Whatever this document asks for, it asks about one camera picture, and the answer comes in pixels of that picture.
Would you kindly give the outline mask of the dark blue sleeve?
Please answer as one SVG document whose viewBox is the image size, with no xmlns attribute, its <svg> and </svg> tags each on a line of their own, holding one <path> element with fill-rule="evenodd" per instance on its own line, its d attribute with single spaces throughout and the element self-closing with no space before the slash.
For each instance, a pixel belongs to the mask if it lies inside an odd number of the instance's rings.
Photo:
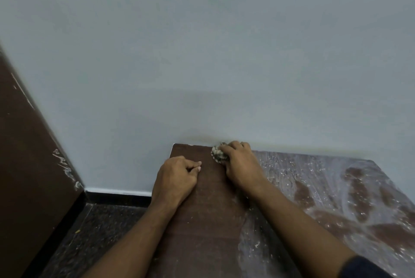
<svg viewBox="0 0 415 278">
<path fill-rule="evenodd" d="M 338 278 L 393 278 L 363 256 L 354 256 L 341 268 Z"/>
</svg>

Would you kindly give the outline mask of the person's left forearm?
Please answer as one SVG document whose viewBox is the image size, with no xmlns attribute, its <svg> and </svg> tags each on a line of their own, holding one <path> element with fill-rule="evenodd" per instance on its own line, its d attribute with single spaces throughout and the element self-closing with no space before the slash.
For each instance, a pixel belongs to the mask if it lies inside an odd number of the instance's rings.
<svg viewBox="0 0 415 278">
<path fill-rule="evenodd" d="M 81 278 L 145 278 L 167 225 L 186 197 L 173 189 L 154 197 L 139 221 Z"/>
</svg>

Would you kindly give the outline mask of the grey scrub pad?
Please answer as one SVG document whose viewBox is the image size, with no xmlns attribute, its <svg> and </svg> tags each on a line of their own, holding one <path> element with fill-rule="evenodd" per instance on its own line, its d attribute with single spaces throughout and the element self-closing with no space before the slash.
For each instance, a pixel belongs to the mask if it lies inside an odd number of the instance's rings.
<svg viewBox="0 0 415 278">
<path fill-rule="evenodd" d="M 210 154 L 216 163 L 226 166 L 226 164 L 230 162 L 230 158 L 220 149 L 221 145 L 227 145 L 227 143 L 221 142 L 219 145 L 213 146 L 210 151 Z"/>
</svg>

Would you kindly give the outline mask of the person's left hand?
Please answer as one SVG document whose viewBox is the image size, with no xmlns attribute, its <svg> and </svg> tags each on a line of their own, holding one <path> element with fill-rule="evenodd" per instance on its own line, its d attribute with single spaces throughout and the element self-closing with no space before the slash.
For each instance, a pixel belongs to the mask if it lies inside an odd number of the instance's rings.
<svg viewBox="0 0 415 278">
<path fill-rule="evenodd" d="M 174 172 L 167 159 L 157 173 L 150 206 L 164 205 L 177 209 L 193 191 L 197 181 L 198 177 L 188 173 Z"/>
</svg>

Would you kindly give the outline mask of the black skirting board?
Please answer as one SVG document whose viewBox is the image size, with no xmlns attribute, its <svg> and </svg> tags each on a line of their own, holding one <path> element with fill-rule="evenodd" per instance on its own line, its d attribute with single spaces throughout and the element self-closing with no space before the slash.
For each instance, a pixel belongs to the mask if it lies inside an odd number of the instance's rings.
<svg viewBox="0 0 415 278">
<path fill-rule="evenodd" d="M 90 191 L 85 191 L 85 195 L 86 202 L 90 204 L 147 208 L 151 203 L 151 197 L 149 196 Z"/>
</svg>

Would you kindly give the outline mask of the person's right hand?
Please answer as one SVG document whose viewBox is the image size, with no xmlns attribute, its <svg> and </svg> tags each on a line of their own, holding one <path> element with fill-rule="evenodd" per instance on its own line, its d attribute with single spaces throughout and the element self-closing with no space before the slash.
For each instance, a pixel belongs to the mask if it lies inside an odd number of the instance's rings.
<svg viewBox="0 0 415 278">
<path fill-rule="evenodd" d="M 226 175 L 248 198 L 258 201 L 269 182 L 252 152 L 250 157 L 234 158 L 226 164 Z"/>
</svg>

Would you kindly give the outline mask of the dark brown wooden door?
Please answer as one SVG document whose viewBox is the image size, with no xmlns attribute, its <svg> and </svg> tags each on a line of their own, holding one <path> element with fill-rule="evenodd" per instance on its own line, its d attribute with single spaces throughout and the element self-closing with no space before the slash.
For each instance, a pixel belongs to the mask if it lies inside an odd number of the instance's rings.
<svg viewBox="0 0 415 278">
<path fill-rule="evenodd" d="M 0 278 L 38 278 L 83 206 L 79 176 L 0 44 Z"/>
</svg>

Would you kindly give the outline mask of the person's right forearm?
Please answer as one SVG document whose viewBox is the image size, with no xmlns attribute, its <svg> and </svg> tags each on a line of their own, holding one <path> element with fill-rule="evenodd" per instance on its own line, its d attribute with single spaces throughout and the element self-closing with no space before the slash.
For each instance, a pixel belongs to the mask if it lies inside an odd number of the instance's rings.
<svg viewBox="0 0 415 278">
<path fill-rule="evenodd" d="M 246 194 L 306 277 L 338 278 L 345 264 L 357 256 L 266 179 L 249 182 Z"/>
</svg>

